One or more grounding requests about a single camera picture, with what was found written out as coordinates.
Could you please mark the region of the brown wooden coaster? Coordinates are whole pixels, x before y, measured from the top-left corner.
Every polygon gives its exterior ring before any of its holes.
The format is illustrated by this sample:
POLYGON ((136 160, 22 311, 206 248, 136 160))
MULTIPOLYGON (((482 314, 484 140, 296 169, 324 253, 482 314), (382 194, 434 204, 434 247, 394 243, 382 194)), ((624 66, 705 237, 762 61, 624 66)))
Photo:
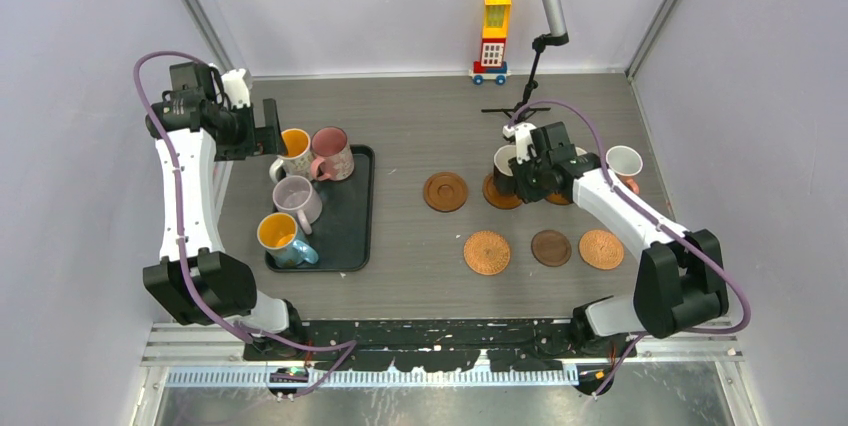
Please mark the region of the brown wooden coaster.
POLYGON ((551 193, 545 198, 545 200, 551 204, 562 206, 570 205, 572 203, 571 200, 559 193, 551 193))
POLYGON ((466 203, 469 190, 458 174, 438 172, 426 180, 422 196, 431 209, 449 213, 459 210, 466 203))
POLYGON ((495 186, 494 176, 492 174, 488 174, 484 179, 482 192, 486 201, 491 206, 500 210, 512 210, 523 204, 516 195, 500 194, 495 186))

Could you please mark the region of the cream white mug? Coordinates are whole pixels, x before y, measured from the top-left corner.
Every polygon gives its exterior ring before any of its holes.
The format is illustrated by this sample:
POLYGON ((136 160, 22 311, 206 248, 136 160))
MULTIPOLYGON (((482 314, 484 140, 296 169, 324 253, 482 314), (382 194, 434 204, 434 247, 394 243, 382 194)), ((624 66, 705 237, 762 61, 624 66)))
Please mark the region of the cream white mug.
POLYGON ((500 147, 493 155, 493 183, 502 196, 514 196, 516 193, 516 180, 509 164, 515 158, 516 146, 512 144, 500 147))

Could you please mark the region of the black tripod microphone stand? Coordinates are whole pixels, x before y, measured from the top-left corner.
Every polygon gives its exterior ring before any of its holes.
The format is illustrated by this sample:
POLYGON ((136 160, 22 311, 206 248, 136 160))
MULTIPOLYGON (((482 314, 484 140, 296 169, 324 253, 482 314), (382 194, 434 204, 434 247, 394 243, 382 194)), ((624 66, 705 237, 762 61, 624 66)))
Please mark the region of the black tripod microphone stand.
POLYGON ((513 123, 520 123, 528 120, 537 112, 545 112, 549 111, 550 107, 529 107, 528 103, 530 101, 531 95, 535 89, 538 88, 538 82, 535 79, 537 67, 539 64, 539 60, 541 55, 547 49, 548 46, 562 46, 569 42, 569 34, 563 33, 561 35, 554 35, 553 33, 546 33, 536 37, 532 42, 532 49, 535 52, 534 60, 531 66, 531 70, 527 79, 527 82, 524 86, 524 90, 522 93, 522 98, 513 108, 484 108, 481 109, 481 113, 503 113, 506 115, 513 123))

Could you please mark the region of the white mug terracotta handle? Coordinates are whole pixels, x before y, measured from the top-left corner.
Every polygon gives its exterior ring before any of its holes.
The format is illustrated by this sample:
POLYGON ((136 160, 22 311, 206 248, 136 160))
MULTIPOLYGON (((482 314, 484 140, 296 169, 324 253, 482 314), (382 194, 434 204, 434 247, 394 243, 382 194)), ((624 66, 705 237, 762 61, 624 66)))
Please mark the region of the white mug terracotta handle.
POLYGON ((640 194, 640 187, 635 177, 643 169, 641 155, 632 147, 625 145, 612 146, 606 151, 605 159, 608 168, 634 194, 640 194))

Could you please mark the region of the woven rattan coaster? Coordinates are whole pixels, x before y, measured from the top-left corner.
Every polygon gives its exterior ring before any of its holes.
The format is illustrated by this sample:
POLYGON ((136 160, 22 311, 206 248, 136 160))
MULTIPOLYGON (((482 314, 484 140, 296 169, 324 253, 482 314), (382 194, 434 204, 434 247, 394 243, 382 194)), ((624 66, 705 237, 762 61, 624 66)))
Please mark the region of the woven rattan coaster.
POLYGON ((475 273, 485 276, 497 275, 508 267, 511 247, 502 235, 494 231, 478 231, 465 242, 463 258, 475 273))
POLYGON ((580 238, 578 251, 584 262, 599 270, 617 268, 625 256, 621 241, 611 232, 599 229, 590 230, 580 238))

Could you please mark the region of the blue mug orange inside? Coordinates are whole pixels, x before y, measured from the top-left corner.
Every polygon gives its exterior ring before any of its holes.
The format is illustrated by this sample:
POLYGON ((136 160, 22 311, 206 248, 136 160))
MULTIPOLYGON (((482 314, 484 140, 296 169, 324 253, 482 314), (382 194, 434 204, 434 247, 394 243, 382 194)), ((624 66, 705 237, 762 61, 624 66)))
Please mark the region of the blue mug orange inside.
POLYGON ((257 240, 276 268, 314 265, 319 261, 298 221, 289 214, 276 212, 264 217, 257 227, 257 240))

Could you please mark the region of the black plastic tray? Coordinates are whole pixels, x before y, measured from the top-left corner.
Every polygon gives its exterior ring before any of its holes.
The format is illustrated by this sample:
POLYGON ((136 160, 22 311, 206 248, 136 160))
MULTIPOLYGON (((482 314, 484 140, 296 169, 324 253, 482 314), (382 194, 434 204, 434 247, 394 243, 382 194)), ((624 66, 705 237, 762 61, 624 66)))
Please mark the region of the black plastic tray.
POLYGON ((266 267, 277 273, 350 273, 363 268, 370 258, 371 220, 374 193, 374 150, 364 144, 351 146, 353 174, 344 181, 314 184, 323 211, 313 224, 309 244, 317 251, 315 264, 276 265, 270 253, 264 254, 266 267))

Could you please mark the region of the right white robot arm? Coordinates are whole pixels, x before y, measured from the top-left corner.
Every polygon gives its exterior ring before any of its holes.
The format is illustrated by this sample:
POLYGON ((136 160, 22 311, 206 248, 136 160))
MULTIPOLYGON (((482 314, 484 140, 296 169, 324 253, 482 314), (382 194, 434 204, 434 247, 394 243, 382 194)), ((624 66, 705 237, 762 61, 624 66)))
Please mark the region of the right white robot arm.
POLYGON ((516 194, 525 203, 560 194, 599 220, 638 260, 634 291, 576 308, 571 343, 596 356, 624 333, 657 339, 690 330, 727 313, 721 249, 706 229, 689 231, 630 191, 594 153, 580 154, 561 122, 506 125, 516 147, 509 162, 516 194))

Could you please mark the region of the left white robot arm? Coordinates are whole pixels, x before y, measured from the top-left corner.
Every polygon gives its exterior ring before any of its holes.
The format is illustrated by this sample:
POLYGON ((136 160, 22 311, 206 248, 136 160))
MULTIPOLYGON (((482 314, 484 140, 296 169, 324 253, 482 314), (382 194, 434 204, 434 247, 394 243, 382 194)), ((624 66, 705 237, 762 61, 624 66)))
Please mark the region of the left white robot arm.
POLYGON ((220 163, 286 153, 275 101, 262 103, 257 125, 245 69, 221 72, 179 53, 169 68, 171 86, 157 103, 133 80, 146 110, 163 173, 164 228, 159 260, 142 271, 146 291, 180 325, 216 324, 246 344, 268 336, 280 358, 298 358, 307 335, 293 305, 261 292, 251 268, 226 253, 218 230, 215 169, 220 163))

